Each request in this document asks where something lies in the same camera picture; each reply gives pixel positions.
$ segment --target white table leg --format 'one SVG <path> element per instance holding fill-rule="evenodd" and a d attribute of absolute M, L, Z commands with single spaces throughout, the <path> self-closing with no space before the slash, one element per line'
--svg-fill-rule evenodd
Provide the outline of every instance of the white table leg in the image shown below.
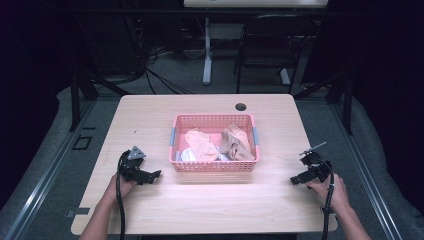
<path fill-rule="evenodd" d="M 289 77 L 289 74 L 287 73 L 287 69 L 283 68 L 283 70 L 280 71 L 280 77 L 281 77 L 281 81 L 283 85 L 290 84 L 290 77 Z"/>
<path fill-rule="evenodd" d="M 212 53 L 211 53 L 211 37 L 209 30 L 209 18 L 205 19 L 205 67 L 203 69 L 203 84 L 211 84 L 211 72 L 212 72 Z"/>

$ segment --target pink cloth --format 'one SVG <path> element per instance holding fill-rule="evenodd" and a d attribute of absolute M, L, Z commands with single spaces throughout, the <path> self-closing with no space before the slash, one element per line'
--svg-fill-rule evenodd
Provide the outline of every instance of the pink cloth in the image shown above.
<path fill-rule="evenodd" d="M 198 128 L 194 128 L 189 130 L 184 138 L 197 161 L 215 161 L 218 158 L 218 150 L 209 142 L 209 134 L 199 131 Z"/>

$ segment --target desk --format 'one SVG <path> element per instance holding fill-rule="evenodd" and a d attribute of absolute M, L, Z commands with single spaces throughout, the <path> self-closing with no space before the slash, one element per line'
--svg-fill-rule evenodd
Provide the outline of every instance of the desk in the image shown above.
<path fill-rule="evenodd" d="M 189 8 L 313 8 L 323 9 L 328 0 L 184 0 L 184 7 Z M 203 84 L 211 83 L 212 53 L 209 18 L 205 21 L 205 67 Z"/>
<path fill-rule="evenodd" d="M 237 103 L 247 109 L 239 112 Z M 168 161 L 177 114 L 252 114 L 260 161 L 252 172 L 176 172 Z M 81 200 L 88 215 L 77 215 L 72 233 L 81 234 L 101 198 L 122 152 L 138 146 L 147 157 L 141 169 L 162 170 L 152 185 L 137 186 L 124 199 L 127 234 L 288 233 L 322 231 L 315 193 L 293 186 L 290 177 L 306 170 L 299 153 L 310 147 L 290 95 L 162 95 L 121 99 Z M 337 222 L 330 216 L 330 231 Z M 118 208 L 109 233 L 119 234 Z"/>

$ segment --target plastic basket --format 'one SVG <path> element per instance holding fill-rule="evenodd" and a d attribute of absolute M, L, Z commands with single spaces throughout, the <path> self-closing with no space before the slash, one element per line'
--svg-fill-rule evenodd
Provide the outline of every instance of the plastic basket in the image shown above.
<path fill-rule="evenodd" d="M 185 141 L 185 134 L 193 129 L 199 128 L 200 131 L 210 135 L 210 141 L 219 146 L 221 133 L 230 124 L 235 123 L 240 129 L 245 131 L 248 136 L 251 153 L 255 156 L 253 161 L 182 161 L 177 159 L 178 153 L 181 153 L 189 147 Z M 169 149 L 169 161 L 173 164 L 176 171 L 183 172 L 249 172 L 253 170 L 255 164 L 259 161 L 258 137 L 255 122 L 252 115 L 201 115 L 201 114 L 181 114 L 177 115 L 172 131 Z"/>

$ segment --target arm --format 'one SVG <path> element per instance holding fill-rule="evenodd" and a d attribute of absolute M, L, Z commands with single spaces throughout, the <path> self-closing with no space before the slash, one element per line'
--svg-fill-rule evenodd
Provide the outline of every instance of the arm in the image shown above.
<path fill-rule="evenodd" d="M 120 179 L 121 196 L 124 198 L 131 189 L 137 185 L 135 181 L 125 181 L 123 177 Z M 118 204 L 116 199 L 116 175 L 112 176 L 105 193 L 97 203 L 93 216 L 82 232 L 80 239 L 107 239 L 107 229 L 109 225 L 110 214 L 113 208 Z"/>
<path fill-rule="evenodd" d="M 319 181 L 306 183 L 306 185 L 314 189 L 324 201 L 327 197 L 329 184 L 330 176 L 323 183 Z M 337 219 L 342 225 L 346 239 L 371 239 L 362 226 L 355 210 L 350 206 L 346 185 L 343 179 L 337 174 L 334 174 L 334 192 L 331 199 L 331 208 L 337 214 Z"/>

